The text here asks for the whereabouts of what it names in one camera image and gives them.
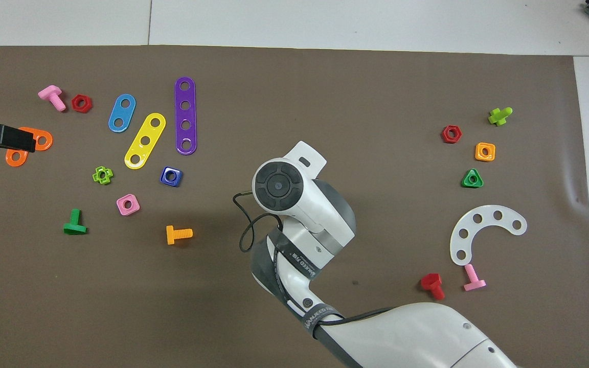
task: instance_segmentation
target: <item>pink bolt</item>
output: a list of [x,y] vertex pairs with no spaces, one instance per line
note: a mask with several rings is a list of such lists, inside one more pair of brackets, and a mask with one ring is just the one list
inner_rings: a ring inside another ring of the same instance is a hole
[[486,282],[483,280],[479,280],[477,273],[474,271],[474,266],[468,263],[465,265],[465,271],[467,271],[467,277],[469,277],[469,284],[465,284],[463,287],[465,291],[470,291],[474,289],[479,289],[479,287],[486,286]]
[[51,86],[45,88],[44,90],[39,91],[38,96],[45,101],[51,102],[52,105],[54,105],[54,107],[56,108],[56,110],[63,111],[66,109],[66,107],[65,107],[65,103],[63,103],[63,101],[61,101],[60,97],[58,97],[58,95],[61,93],[63,93],[63,91],[61,91],[60,88],[58,88],[52,84]]

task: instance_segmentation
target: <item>red nut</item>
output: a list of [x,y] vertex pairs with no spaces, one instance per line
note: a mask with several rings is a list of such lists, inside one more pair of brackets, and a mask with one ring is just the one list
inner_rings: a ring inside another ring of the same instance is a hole
[[422,289],[429,290],[436,300],[444,299],[444,291],[442,291],[442,279],[440,274],[428,274],[420,281]]
[[448,125],[442,131],[442,140],[446,144],[455,144],[460,140],[461,135],[463,135],[463,132],[460,131],[458,125]]
[[77,94],[72,98],[72,110],[83,112],[84,114],[92,108],[92,98],[84,94]]

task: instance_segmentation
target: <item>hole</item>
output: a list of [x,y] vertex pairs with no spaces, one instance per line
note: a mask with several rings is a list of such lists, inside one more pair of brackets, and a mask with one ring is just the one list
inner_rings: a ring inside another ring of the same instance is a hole
[[183,149],[183,151],[190,151],[190,147],[192,147],[190,140],[183,140],[183,142],[180,143],[180,148]]

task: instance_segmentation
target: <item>pink nut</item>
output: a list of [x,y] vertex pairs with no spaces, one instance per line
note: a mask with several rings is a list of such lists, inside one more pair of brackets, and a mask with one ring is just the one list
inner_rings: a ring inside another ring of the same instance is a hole
[[486,286],[486,282],[483,280],[479,280],[476,271],[474,271],[474,266],[472,264],[465,265],[465,271],[467,272],[467,277],[469,277],[469,284],[465,284],[463,287],[465,291],[470,291],[474,289],[479,289],[479,287]]
[[140,210],[140,203],[134,195],[129,194],[117,200],[117,208],[122,216],[128,216]]
[[65,103],[63,103],[61,98],[58,97],[58,95],[61,93],[63,93],[63,91],[61,91],[60,88],[58,88],[52,84],[51,86],[48,86],[44,90],[39,91],[38,97],[42,98],[43,100],[51,102],[52,105],[54,105],[54,107],[56,108],[56,110],[63,111],[67,107],[65,106]]

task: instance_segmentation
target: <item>orange bolt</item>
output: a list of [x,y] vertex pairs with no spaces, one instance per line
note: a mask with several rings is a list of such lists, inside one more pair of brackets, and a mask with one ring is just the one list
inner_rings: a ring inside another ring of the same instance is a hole
[[174,230],[174,226],[169,224],[165,227],[165,230],[168,233],[168,245],[174,245],[175,239],[192,238],[191,228],[182,228],[180,230]]

